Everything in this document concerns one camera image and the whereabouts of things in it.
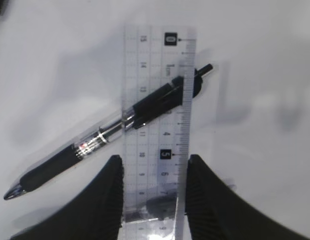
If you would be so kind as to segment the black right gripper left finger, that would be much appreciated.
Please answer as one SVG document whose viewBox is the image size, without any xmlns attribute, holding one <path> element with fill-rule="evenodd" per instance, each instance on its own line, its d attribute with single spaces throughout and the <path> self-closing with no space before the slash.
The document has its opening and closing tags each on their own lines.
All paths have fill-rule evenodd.
<svg viewBox="0 0 310 240">
<path fill-rule="evenodd" d="M 116 240 L 123 214 L 123 163 L 112 155 L 85 189 L 13 240 Z"/>
</svg>

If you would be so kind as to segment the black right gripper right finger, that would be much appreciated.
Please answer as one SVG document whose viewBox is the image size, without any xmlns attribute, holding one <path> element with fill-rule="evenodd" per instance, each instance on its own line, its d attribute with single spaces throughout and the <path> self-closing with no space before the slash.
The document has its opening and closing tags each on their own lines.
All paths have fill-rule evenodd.
<svg viewBox="0 0 310 240">
<path fill-rule="evenodd" d="M 304 240 L 228 187 L 197 154 L 187 165 L 185 213 L 193 240 Z"/>
</svg>

